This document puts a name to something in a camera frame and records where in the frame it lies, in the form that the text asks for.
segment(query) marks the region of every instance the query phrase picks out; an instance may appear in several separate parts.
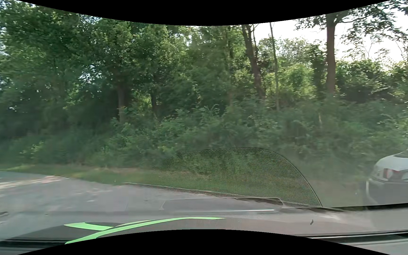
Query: tree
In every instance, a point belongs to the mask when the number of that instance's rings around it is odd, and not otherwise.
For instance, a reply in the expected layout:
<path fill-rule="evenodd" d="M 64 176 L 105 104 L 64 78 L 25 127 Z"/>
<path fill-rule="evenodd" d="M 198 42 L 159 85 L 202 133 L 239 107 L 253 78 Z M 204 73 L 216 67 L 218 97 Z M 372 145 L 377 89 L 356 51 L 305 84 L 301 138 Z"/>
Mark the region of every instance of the tree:
<path fill-rule="evenodd" d="M 280 110 L 280 101 L 278 98 L 278 60 L 276 59 L 276 46 L 275 46 L 275 38 L 273 37 L 273 28 L 272 28 L 272 23 L 269 23 L 270 25 L 270 37 L 272 39 L 272 49 L 273 49 L 273 59 L 275 61 L 275 106 L 276 110 Z"/>
<path fill-rule="evenodd" d="M 344 10 L 325 15 L 319 15 L 297 20 L 297 29 L 319 27 L 326 30 L 326 88 L 331 95 L 335 93 L 336 61 L 335 61 L 335 28 L 338 24 L 350 23 L 352 27 L 343 35 L 348 41 L 361 40 L 368 34 L 377 38 L 405 36 L 405 33 L 396 27 L 394 11 L 401 11 L 408 15 L 408 0 L 390 0 L 360 8 Z"/>
<path fill-rule="evenodd" d="M 260 99 L 265 99 L 265 91 L 262 87 L 262 78 L 261 78 L 261 69 L 258 66 L 258 54 L 257 54 L 257 47 L 254 45 L 256 40 L 253 38 L 254 36 L 254 25 L 246 24 L 241 25 L 242 27 L 242 34 L 243 39 L 245 41 L 246 47 L 246 54 L 248 59 L 250 60 L 251 69 L 254 75 L 254 87 L 258 92 L 258 97 Z"/>

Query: dense vegetation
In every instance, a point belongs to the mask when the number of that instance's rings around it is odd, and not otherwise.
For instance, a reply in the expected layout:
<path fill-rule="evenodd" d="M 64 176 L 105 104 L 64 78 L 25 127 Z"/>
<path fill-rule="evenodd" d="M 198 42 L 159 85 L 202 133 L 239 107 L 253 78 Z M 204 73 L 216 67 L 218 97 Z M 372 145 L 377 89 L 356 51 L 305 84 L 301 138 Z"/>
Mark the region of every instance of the dense vegetation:
<path fill-rule="evenodd" d="M 0 0 L 0 162 L 148 167 L 256 147 L 316 175 L 369 172 L 408 147 L 408 33 L 391 11 L 408 16 L 408 1 L 298 24 L 334 33 L 352 22 L 356 45 L 402 40 L 397 63 L 334 60 L 331 36 L 256 40 L 254 24 L 145 24 Z"/>

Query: asphalt road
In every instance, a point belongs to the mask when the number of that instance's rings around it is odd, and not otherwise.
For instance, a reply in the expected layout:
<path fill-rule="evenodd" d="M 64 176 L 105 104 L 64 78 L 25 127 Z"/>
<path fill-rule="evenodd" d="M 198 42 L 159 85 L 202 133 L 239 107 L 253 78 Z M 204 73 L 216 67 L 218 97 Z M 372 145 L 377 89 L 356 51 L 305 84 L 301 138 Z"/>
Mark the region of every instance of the asphalt road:
<path fill-rule="evenodd" d="M 166 200 L 192 197 L 207 196 L 0 171 L 0 239 L 65 222 L 143 220 L 123 212 L 158 212 Z"/>
<path fill-rule="evenodd" d="M 64 177 L 0 171 L 0 240 L 66 223 L 126 223 L 182 217 L 184 215 L 165 216 L 159 211 L 165 201 L 181 198 L 211 197 L 149 187 L 112 186 Z M 199 199 L 190 200 L 185 207 L 189 209 L 198 206 L 207 207 Z M 196 216 L 210 215 L 202 213 Z M 281 229 L 284 229 L 285 234 L 292 235 L 408 229 L 408 209 L 343 214 L 297 211 L 221 216 L 280 221 L 284 225 Z M 372 250 L 385 252 L 383 249 Z"/>

